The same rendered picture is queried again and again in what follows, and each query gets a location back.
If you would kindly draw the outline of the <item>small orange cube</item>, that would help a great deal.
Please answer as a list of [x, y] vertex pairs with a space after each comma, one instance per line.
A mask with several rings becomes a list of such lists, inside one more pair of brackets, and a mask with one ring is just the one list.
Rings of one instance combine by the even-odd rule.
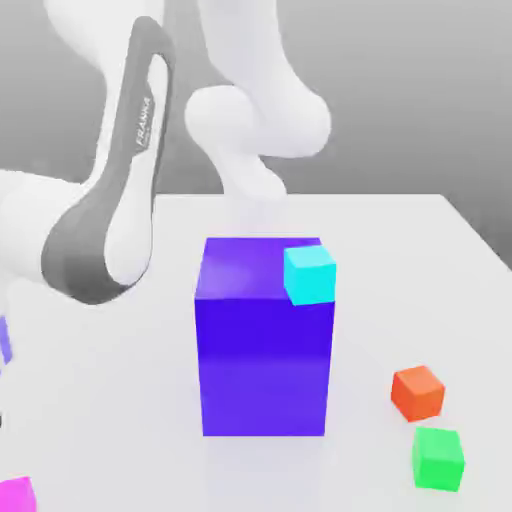
[[427, 366], [420, 365], [394, 373], [391, 401], [408, 422], [421, 421], [440, 415], [445, 389]]

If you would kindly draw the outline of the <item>small cyan cube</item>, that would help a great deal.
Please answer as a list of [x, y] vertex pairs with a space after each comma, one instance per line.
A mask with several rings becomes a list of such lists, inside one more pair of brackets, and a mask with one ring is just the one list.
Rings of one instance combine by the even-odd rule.
[[334, 302], [336, 276], [337, 264], [322, 244], [284, 250], [283, 286], [294, 306]]

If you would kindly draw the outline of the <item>large purple box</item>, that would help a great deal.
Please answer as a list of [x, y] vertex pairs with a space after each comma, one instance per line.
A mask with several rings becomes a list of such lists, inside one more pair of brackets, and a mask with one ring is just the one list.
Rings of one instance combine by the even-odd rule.
[[206, 436], [325, 432], [335, 301], [294, 306], [286, 248], [317, 238], [209, 237], [194, 297]]

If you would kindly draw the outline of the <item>small green cube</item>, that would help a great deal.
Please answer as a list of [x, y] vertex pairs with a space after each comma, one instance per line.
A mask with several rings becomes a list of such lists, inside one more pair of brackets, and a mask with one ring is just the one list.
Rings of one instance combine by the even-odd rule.
[[465, 457], [456, 430], [417, 427], [411, 463], [417, 488], [457, 492], [465, 470]]

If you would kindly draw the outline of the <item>small magenta cube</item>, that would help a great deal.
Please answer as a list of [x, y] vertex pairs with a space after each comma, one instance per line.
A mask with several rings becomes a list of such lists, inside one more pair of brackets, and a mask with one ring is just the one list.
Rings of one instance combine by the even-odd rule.
[[28, 476], [0, 482], [0, 512], [37, 512], [36, 496]]

